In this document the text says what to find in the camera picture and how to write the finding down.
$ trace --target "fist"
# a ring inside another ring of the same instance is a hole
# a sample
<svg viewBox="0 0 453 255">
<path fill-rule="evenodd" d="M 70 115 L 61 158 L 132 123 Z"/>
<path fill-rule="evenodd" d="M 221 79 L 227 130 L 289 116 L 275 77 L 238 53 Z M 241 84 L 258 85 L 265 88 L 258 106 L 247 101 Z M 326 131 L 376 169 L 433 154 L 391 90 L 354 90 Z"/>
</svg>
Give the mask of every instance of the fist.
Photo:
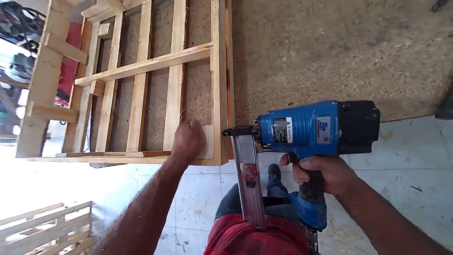
<svg viewBox="0 0 453 255">
<path fill-rule="evenodd" d="M 192 161 L 206 144 L 206 135 L 198 120 L 186 120 L 174 134 L 171 156 L 184 161 Z"/>
</svg>

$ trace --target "jeans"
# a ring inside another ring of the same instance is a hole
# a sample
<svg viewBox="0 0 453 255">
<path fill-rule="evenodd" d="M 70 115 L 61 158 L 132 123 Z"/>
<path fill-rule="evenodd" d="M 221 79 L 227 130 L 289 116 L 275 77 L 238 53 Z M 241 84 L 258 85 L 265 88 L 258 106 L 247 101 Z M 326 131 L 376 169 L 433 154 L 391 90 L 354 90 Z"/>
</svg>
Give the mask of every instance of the jeans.
<svg viewBox="0 0 453 255">
<path fill-rule="evenodd" d="M 288 189 L 281 183 L 281 181 L 275 180 L 275 178 L 269 178 L 267 184 L 267 196 L 272 197 L 283 197 L 288 194 Z M 285 204 L 278 206 L 266 206 L 264 208 L 266 215 L 275 216 L 283 219 L 292 221 L 298 225 L 301 225 L 299 216 L 297 215 L 296 209 L 293 205 Z M 220 202 L 219 208 L 217 209 L 215 221 L 220 217 L 228 214 L 242 214 L 241 199 L 239 197 L 239 186 L 236 183 L 230 191 L 223 197 Z"/>
</svg>

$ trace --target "red shirt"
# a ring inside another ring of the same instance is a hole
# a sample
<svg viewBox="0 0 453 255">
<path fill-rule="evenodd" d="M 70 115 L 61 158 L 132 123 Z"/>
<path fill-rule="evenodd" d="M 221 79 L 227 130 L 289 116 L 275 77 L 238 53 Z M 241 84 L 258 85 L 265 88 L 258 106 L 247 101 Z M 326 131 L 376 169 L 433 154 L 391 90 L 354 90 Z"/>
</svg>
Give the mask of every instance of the red shirt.
<svg viewBox="0 0 453 255">
<path fill-rule="evenodd" d="M 221 217 L 209 233 L 204 255 L 308 255 L 303 227 L 273 216 L 266 220 L 267 230 L 258 232 L 242 214 Z"/>
</svg>

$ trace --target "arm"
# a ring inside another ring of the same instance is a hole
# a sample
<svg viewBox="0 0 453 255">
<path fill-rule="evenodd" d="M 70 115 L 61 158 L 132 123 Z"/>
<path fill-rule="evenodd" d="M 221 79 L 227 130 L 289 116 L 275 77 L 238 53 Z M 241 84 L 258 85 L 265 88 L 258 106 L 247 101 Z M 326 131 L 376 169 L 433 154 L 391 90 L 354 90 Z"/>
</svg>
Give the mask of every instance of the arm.
<svg viewBox="0 0 453 255">
<path fill-rule="evenodd" d="M 322 172 L 325 192 L 335 196 L 379 254 L 453 254 L 404 218 L 340 157 L 313 156 L 293 164 L 294 180 L 300 185 L 309 181 L 302 168 Z"/>
<path fill-rule="evenodd" d="M 92 255 L 154 253 L 179 180 L 205 140 L 198 121 L 179 125 L 171 156 L 96 245 Z"/>
</svg>

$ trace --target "hairy forearm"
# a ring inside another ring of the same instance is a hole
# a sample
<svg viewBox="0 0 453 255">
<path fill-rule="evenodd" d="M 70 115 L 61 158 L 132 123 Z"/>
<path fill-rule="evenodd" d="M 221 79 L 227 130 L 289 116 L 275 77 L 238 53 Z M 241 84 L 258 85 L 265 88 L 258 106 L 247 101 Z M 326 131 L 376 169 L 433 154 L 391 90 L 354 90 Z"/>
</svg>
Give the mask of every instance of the hairy forearm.
<svg viewBox="0 0 453 255">
<path fill-rule="evenodd" d="M 187 166 L 170 157 L 91 254 L 153 254 Z"/>
<path fill-rule="evenodd" d="M 336 198 L 381 255 L 453 254 L 404 218 L 363 180 Z"/>
</svg>

